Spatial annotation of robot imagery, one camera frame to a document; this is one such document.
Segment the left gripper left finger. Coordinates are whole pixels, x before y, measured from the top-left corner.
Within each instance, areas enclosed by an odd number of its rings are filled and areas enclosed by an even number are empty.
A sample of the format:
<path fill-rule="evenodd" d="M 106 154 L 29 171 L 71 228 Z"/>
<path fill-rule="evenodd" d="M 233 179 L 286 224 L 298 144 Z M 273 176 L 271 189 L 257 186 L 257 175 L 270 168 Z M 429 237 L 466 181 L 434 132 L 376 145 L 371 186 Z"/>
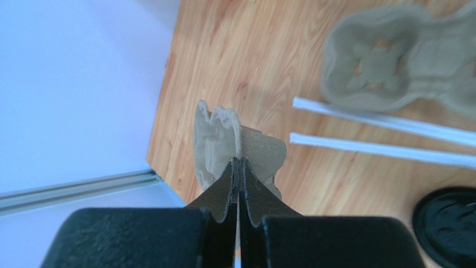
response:
<path fill-rule="evenodd" d="M 233 267 L 235 262 L 239 159 L 228 160 L 222 174 L 187 209 L 199 209 L 206 221 L 199 267 Z"/>

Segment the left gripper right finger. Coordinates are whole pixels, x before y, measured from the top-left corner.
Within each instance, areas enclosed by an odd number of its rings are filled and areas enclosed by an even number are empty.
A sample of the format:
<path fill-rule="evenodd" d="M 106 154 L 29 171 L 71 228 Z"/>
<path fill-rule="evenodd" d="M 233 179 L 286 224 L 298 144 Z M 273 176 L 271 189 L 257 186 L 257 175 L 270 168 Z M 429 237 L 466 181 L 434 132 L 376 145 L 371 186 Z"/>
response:
<path fill-rule="evenodd" d="M 273 261 L 290 249 L 289 220 L 301 216 L 258 179 L 249 160 L 239 160 L 239 214 L 242 267 L 278 267 Z"/>

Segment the grey pulp cup carrier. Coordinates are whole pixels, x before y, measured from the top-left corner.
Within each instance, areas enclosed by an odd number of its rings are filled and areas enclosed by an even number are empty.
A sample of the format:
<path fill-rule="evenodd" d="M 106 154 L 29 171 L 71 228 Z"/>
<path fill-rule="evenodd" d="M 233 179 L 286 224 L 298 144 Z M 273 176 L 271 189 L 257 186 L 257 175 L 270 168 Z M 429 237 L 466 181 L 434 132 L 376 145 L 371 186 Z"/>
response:
<path fill-rule="evenodd" d="M 443 18 L 416 4 L 356 12 L 322 52 L 320 92 L 336 106 L 388 112 L 434 99 L 475 117 L 475 2 Z"/>

